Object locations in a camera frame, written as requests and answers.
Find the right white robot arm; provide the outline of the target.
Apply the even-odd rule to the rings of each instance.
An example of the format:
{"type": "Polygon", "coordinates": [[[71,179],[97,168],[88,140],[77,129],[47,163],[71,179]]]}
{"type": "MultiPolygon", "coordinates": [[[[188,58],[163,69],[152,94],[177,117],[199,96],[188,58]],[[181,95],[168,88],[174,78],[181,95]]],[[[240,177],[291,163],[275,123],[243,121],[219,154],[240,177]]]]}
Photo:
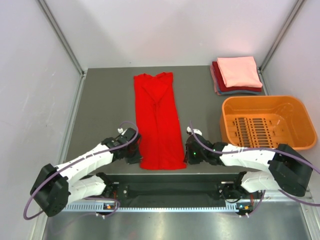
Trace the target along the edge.
{"type": "Polygon", "coordinates": [[[184,160],[190,165],[205,161],[213,166],[248,168],[233,183],[233,192],[239,198],[265,190],[303,197],[313,172],[311,163],[287,144],[281,143],[277,148],[239,147],[225,142],[211,143],[195,133],[185,146],[184,160]]]}

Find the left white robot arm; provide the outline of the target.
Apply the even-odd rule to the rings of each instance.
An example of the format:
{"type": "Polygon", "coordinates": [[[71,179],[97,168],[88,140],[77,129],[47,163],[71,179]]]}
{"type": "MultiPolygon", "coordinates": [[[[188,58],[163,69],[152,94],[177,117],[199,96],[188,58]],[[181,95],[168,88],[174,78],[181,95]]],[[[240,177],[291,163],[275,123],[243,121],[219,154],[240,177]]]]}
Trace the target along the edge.
{"type": "Polygon", "coordinates": [[[134,128],[119,129],[117,137],[108,137],[88,152],[66,163],[43,166],[30,190],[30,196],[48,217],[54,217],[67,205],[86,198],[115,196],[115,184],[100,167],[124,159],[139,163],[141,134],[134,128]]]}

